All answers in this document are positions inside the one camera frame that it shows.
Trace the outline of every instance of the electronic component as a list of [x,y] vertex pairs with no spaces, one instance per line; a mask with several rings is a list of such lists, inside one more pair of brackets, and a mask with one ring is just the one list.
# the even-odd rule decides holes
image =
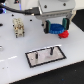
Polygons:
[[15,18],[13,19],[13,23],[14,23],[16,38],[19,36],[24,36],[24,25],[22,20],[20,18],[18,19]]
[[58,46],[28,52],[26,57],[31,68],[66,58]]

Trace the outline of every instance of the red object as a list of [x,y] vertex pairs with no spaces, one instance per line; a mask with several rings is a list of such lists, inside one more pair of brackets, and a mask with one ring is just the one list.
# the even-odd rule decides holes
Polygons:
[[64,31],[64,32],[61,33],[61,34],[58,34],[58,36],[59,36],[60,38],[67,38],[67,37],[69,36],[69,33],[68,33],[68,31],[66,30],[66,31]]

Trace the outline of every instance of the black cable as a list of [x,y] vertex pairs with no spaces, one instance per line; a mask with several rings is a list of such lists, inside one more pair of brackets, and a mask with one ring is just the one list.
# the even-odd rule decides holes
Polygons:
[[9,7],[7,7],[7,6],[2,5],[1,3],[0,3],[0,6],[1,6],[2,8],[5,8],[5,9],[8,10],[8,11],[11,11],[11,12],[25,14],[25,11],[16,10],[16,9],[13,9],[13,8],[9,8]]
[[9,8],[7,6],[4,6],[1,3],[0,3],[0,6],[2,8],[5,8],[8,11],[15,12],[15,13],[22,13],[22,14],[25,14],[25,15],[40,15],[39,7],[34,7],[32,9],[22,11],[22,10],[16,10],[16,9],[13,9],[13,8]]

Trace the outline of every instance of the white tabletop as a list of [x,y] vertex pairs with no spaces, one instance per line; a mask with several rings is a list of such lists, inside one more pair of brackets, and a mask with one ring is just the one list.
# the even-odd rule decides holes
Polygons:
[[[15,37],[12,20],[22,18],[25,25],[25,36]],[[62,23],[62,18],[50,19],[52,23]],[[33,16],[20,14],[0,15],[0,84],[7,84],[31,76],[48,72],[63,66],[84,60],[84,32],[71,23],[69,37],[59,39],[58,35],[44,34],[42,22]],[[25,53],[31,50],[59,45],[67,59],[30,68]]]

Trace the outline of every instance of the white table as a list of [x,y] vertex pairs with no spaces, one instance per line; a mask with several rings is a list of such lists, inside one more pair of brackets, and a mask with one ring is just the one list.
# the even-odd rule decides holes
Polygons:
[[[15,37],[13,18],[22,18],[25,37]],[[50,19],[52,23],[62,23],[62,18]],[[41,21],[33,16],[14,14],[0,15],[0,84],[8,84],[37,74],[48,72],[84,60],[84,32],[71,23],[69,37],[59,39],[58,35],[44,34]],[[67,59],[30,68],[25,53],[43,47],[62,45],[60,48]]]

